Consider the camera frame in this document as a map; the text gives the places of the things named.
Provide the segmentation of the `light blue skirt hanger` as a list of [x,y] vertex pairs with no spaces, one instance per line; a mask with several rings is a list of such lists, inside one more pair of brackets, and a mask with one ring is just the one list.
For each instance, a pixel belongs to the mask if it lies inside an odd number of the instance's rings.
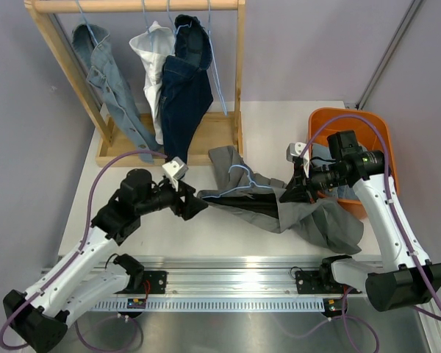
[[213,79],[214,79],[214,83],[215,83],[215,88],[216,91],[218,93],[218,98],[220,101],[220,105],[223,111],[223,114],[225,116],[228,115],[228,111],[227,111],[227,106],[226,106],[226,102],[225,102],[225,98],[223,97],[223,92],[222,92],[222,87],[221,87],[221,82],[220,82],[220,77],[218,74],[218,66],[217,66],[217,62],[216,62],[216,58],[215,58],[215,47],[213,45],[213,41],[212,41],[212,3],[210,0],[207,0],[207,12],[208,12],[208,21],[207,21],[207,34],[209,37],[209,44],[211,47],[211,52],[212,52],[212,75],[213,75]]

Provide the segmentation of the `grey pleated skirt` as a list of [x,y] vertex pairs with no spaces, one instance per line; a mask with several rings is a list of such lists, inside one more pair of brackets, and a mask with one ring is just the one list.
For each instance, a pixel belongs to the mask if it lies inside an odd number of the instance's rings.
[[315,203],[281,203],[286,184],[255,173],[233,146],[208,151],[216,190],[200,190],[197,197],[268,232],[294,231],[299,237],[337,254],[361,252],[364,224],[334,199]]

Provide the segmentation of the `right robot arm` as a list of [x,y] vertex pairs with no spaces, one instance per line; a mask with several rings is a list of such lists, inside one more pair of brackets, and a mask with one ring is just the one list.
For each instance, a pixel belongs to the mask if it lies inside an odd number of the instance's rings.
[[332,162],[325,168],[309,167],[305,143],[287,147],[294,172],[280,202],[313,203],[320,191],[348,185],[367,213],[383,267],[374,268],[347,255],[328,257],[320,267],[320,286],[327,291],[342,285],[354,288],[366,294],[379,312],[430,302],[441,287],[441,263],[430,260],[406,219],[387,152],[363,150],[352,130],[336,132],[327,141]]

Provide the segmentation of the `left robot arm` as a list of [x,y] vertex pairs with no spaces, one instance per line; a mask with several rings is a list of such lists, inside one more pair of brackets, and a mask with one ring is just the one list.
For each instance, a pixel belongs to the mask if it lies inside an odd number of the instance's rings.
[[171,209],[185,221],[205,210],[195,188],[166,172],[160,183],[149,171],[132,169],[110,200],[87,222],[82,239],[47,274],[25,291],[11,290],[3,300],[11,327],[36,352],[50,352],[69,326],[103,298],[139,291],[145,283],[143,266],[122,254],[102,274],[85,277],[141,224],[144,215]]

